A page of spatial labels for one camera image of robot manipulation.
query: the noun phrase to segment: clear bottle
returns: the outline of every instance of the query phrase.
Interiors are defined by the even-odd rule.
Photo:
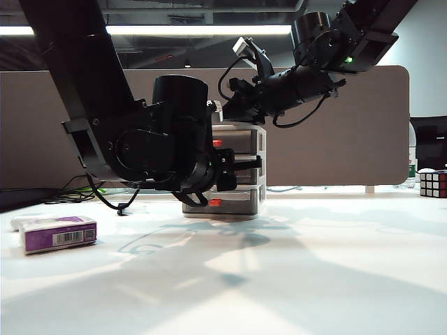
[[[396,188],[414,188],[416,185],[416,132],[414,131],[411,122],[409,123],[409,159],[408,159],[408,178]]]

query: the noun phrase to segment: purple box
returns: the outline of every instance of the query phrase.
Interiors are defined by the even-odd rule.
[[[25,253],[59,250],[96,241],[96,221],[84,216],[36,220],[21,227]]]

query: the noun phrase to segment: black chair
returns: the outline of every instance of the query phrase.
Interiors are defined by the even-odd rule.
[[[418,170],[447,168],[447,116],[412,117],[416,132],[416,158]]]

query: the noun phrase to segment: white wall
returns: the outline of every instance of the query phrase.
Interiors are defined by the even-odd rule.
[[[400,39],[379,63],[409,71],[413,117],[447,115],[446,14],[446,0],[419,0],[396,30]]]

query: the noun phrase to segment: green object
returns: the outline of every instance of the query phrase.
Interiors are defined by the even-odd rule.
[[[77,191],[79,191],[79,192],[93,192],[91,187],[79,188]],[[98,188],[98,191],[100,191],[101,193],[105,193],[105,189],[104,188]]]
[[[409,166],[408,166],[408,177],[409,178],[414,178],[414,177],[416,177],[416,165],[414,165],[414,164],[410,164]]]

